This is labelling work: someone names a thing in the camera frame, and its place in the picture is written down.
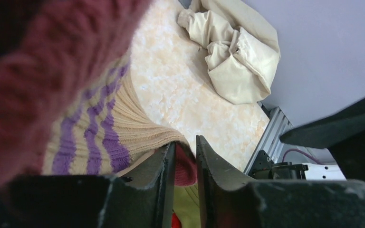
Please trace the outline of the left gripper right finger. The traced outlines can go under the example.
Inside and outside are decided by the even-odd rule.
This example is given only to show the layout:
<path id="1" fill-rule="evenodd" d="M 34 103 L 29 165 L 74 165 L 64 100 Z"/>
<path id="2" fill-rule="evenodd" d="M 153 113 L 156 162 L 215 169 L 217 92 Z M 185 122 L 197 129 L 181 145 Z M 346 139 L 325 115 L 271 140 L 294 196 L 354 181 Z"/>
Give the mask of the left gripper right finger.
<path id="1" fill-rule="evenodd" d="M 255 180 L 196 136 L 203 228 L 365 228 L 365 182 Z"/>

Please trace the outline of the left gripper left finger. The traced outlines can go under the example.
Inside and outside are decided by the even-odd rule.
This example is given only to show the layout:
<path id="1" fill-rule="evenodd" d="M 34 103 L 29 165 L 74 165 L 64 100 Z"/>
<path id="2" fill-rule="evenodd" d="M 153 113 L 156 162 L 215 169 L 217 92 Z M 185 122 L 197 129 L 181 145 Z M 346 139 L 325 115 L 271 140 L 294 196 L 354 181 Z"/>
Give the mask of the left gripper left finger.
<path id="1" fill-rule="evenodd" d="M 176 144 L 118 177 L 21 176 L 0 187 L 0 228 L 169 228 Z"/>

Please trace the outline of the maroon striped beige sock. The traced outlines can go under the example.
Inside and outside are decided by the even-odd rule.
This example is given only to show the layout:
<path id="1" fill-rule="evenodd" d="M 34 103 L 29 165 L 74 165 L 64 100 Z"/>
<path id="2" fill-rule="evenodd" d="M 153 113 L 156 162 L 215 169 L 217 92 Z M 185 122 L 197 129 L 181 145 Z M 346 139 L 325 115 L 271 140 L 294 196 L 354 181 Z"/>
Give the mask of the maroon striped beige sock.
<path id="1" fill-rule="evenodd" d="M 175 185 L 197 181 L 177 130 L 153 123 L 130 74 L 149 0 L 0 0 L 0 186 L 22 174 L 116 174 L 177 143 Z"/>

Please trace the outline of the olive green striped sock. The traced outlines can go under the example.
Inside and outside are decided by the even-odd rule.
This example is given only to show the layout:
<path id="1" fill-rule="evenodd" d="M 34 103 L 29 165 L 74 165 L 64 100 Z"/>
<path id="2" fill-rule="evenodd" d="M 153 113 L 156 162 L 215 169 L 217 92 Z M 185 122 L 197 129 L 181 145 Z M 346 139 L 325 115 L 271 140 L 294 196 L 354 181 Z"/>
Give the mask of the olive green striped sock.
<path id="1" fill-rule="evenodd" d="M 200 201 L 198 185 L 175 187 L 173 212 L 182 228 L 200 228 Z"/>

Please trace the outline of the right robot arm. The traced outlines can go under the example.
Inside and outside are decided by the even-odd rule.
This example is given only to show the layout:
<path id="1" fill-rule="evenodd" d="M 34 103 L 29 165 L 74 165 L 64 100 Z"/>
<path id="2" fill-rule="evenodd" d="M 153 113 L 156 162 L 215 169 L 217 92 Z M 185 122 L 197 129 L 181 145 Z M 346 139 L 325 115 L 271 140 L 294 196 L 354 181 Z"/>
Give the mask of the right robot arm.
<path id="1" fill-rule="evenodd" d="M 365 181 L 365 98 L 297 128 L 278 107 L 269 118 L 245 174 L 256 179 Z"/>

